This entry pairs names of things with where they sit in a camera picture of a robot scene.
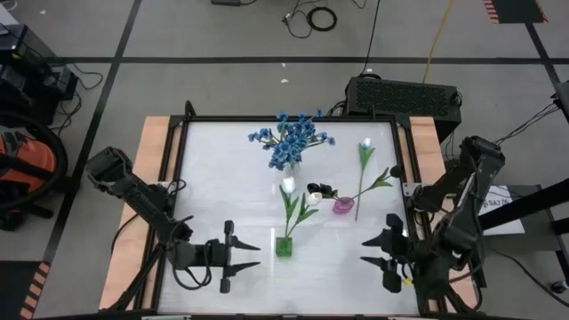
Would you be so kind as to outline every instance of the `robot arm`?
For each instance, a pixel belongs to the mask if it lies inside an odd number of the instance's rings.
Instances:
[[[403,222],[395,214],[388,215],[390,229],[384,229],[363,245],[379,246],[391,259],[362,257],[383,270],[386,289],[401,291],[397,264],[409,264],[421,297],[437,300],[446,296],[457,310],[464,309],[464,303],[449,284],[449,270],[462,270],[480,254],[482,229],[478,212],[504,164],[500,147],[479,137],[466,138],[461,144],[459,163],[432,186],[418,186],[408,202],[409,210],[439,212],[445,196],[466,180],[453,212],[437,223],[430,239],[414,243],[403,236]]]
[[[88,161],[85,170],[97,189],[124,200],[156,231],[160,246],[165,248],[166,257],[174,269],[223,268],[220,291],[227,293],[230,290],[228,279],[231,276],[259,264],[249,262],[231,265],[231,248],[259,250],[242,243],[233,235],[234,224],[231,220],[225,221],[225,244],[218,239],[210,240],[206,244],[191,244],[189,239],[192,229],[184,223],[191,217],[182,221],[172,218],[173,199],[168,195],[167,188],[158,184],[148,185],[133,174],[132,162],[121,150],[105,148]]]

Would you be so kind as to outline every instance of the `green vase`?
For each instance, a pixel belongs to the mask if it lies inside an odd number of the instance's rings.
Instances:
[[[277,257],[290,257],[293,255],[293,239],[291,237],[278,236],[276,238]]]

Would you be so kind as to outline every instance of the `yellow cable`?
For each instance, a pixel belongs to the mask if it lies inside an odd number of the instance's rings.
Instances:
[[[441,27],[437,31],[437,36],[435,37],[435,42],[430,47],[429,60],[427,60],[427,67],[425,68],[425,74],[423,75],[423,83],[425,83],[425,81],[427,80],[427,76],[429,75],[430,61],[433,59],[433,54],[435,53],[435,48],[437,47],[438,38],[441,36],[441,33],[443,33],[443,28],[445,27],[446,20],[448,19],[449,14],[451,13],[451,10],[453,8],[453,4],[454,4],[454,0],[449,0],[448,6],[446,7],[445,15],[443,16],[443,20],[441,21]]]

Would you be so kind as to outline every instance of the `pink vase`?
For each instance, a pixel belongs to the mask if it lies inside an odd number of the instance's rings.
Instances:
[[[352,210],[354,204],[356,204],[354,199],[344,196],[336,200],[334,203],[333,211],[338,214],[348,213],[350,210]]]

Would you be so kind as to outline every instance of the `blue flower bouquet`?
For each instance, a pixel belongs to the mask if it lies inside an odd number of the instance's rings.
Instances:
[[[324,112],[319,109],[316,116],[308,118],[305,114],[299,114],[299,121],[288,121],[286,113],[279,113],[276,118],[280,123],[276,126],[276,134],[269,128],[262,128],[259,132],[249,134],[249,141],[258,141],[263,144],[264,150],[273,150],[273,156],[268,162],[269,168],[276,168],[279,171],[285,169],[286,165],[293,168],[302,162],[302,151],[307,148],[328,143],[333,146],[336,144],[334,137],[330,137],[326,132],[317,133],[317,129],[312,122],[314,117],[322,117]]]

